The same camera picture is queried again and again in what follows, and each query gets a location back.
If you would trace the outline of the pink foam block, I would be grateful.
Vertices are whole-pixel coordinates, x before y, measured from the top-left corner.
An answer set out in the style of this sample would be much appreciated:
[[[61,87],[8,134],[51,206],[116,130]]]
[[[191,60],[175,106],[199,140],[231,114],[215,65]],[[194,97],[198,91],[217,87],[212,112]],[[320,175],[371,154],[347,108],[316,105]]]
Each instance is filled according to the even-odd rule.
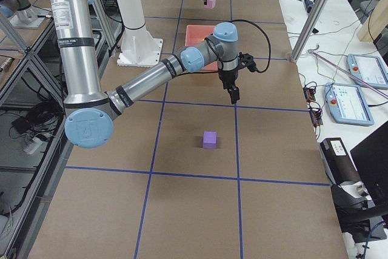
[[[204,6],[207,9],[214,9],[216,6],[216,0],[206,0]]]

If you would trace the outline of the purple foam block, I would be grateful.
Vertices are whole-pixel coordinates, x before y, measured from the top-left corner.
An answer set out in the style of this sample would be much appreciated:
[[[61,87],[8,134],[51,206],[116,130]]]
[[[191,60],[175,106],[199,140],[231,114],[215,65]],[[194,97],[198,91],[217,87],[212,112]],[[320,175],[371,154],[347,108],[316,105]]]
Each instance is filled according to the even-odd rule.
[[[202,147],[204,149],[216,149],[217,133],[214,131],[205,131],[203,134]]]

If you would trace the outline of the pink plastic bin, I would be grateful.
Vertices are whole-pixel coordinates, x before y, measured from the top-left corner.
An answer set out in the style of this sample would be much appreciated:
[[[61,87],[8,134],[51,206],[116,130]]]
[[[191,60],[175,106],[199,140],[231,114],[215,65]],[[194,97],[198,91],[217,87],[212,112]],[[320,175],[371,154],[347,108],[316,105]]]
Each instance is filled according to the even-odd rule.
[[[185,69],[190,72],[217,70],[217,58],[205,39],[213,33],[214,25],[187,25],[185,47],[179,54]]]

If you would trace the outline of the metal rod with hook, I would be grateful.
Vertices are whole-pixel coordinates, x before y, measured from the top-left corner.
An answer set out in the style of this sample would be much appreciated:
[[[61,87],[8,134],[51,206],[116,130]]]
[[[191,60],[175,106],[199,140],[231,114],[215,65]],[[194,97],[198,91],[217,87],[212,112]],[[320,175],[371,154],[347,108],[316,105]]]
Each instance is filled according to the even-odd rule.
[[[366,83],[365,81],[363,81],[362,79],[360,79],[359,77],[357,76],[354,76],[352,75],[350,72],[348,72],[347,70],[345,69],[342,69],[341,67],[339,67],[338,65],[336,65],[335,63],[329,61],[327,58],[317,54],[316,51],[314,51],[313,49],[308,49],[307,50],[307,53],[313,55],[313,56],[316,56],[317,58],[319,59],[322,59],[324,62],[328,63],[329,65],[333,66],[334,68],[336,68],[337,70],[339,70],[340,72],[343,72],[345,73],[346,75],[348,75],[350,78],[352,78],[353,80],[355,81],[358,81],[359,83],[361,83],[362,85],[364,85],[365,87],[369,88],[370,90],[374,91],[375,93],[377,93],[378,95],[382,96],[383,98],[385,99],[388,99],[388,95],[383,93],[381,90],[379,89],[376,89],[374,87],[372,87],[370,84]]]

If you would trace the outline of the near teach pendant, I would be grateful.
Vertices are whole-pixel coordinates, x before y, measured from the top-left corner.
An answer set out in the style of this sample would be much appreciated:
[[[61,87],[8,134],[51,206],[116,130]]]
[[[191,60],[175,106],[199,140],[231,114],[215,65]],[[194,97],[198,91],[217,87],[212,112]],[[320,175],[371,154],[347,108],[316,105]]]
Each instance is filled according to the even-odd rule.
[[[328,82],[325,85],[325,100],[330,115],[336,123],[356,126],[374,125],[360,86]]]

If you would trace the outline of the teach pendant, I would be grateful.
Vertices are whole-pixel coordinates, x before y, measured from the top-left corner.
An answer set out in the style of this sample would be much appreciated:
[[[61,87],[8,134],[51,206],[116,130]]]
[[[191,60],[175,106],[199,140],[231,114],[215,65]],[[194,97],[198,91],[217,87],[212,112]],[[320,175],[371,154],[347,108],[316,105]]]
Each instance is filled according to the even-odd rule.
[[[352,76],[376,89],[387,89],[387,66],[380,57],[349,54],[346,63]]]
[[[336,123],[356,126],[374,125],[360,86],[328,82],[325,85],[325,100],[330,115]]]

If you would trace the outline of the black box with label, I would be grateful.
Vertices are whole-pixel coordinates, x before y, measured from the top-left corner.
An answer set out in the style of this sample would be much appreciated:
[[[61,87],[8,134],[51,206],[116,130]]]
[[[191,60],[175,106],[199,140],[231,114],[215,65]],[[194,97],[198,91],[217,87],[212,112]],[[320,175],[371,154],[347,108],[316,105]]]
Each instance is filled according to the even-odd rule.
[[[334,184],[342,186],[361,181],[341,138],[326,138],[319,146],[327,174]]]

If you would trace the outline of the far teach pendant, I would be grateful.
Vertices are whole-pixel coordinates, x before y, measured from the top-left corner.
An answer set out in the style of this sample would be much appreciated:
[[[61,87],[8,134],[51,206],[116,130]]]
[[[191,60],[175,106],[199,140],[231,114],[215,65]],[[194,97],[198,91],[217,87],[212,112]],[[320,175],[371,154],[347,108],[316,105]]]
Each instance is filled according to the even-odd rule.
[[[349,54],[346,63],[352,76],[376,89],[387,89],[387,66],[380,57]]]

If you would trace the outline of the black monitor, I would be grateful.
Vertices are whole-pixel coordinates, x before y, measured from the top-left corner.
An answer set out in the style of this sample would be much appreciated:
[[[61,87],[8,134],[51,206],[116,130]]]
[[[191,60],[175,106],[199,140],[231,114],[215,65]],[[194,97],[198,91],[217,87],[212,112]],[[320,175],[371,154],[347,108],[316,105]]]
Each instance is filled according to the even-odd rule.
[[[353,162],[375,204],[387,202],[387,122],[351,151]]]

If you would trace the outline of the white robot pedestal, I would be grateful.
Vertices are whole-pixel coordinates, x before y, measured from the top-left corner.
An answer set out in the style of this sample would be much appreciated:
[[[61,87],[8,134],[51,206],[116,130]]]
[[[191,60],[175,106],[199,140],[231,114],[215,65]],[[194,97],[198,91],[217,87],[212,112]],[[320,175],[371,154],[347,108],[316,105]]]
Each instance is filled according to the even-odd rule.
[[[117,0],[124,25],[120,66],[151,67],[159,62],[163,40],[153,38],[146,27],[141,0]]]

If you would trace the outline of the aluminium frame post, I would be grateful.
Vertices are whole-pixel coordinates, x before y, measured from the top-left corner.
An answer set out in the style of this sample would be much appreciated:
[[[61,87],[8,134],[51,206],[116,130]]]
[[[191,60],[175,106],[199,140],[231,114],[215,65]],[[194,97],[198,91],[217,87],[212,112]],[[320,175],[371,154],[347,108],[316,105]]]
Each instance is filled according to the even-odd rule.
[[[315,28],[315,25],[318,21],[318,18],[324,9],[324,6],[328,0],[315,0],[313,8],[304,24],[304,27],[301,31],[301,34],[293,48],[293,51],[290,56],[290,61],[296,63],[302,54],[302,50],[307,44],[310,35],[312,34],[312,30]]]

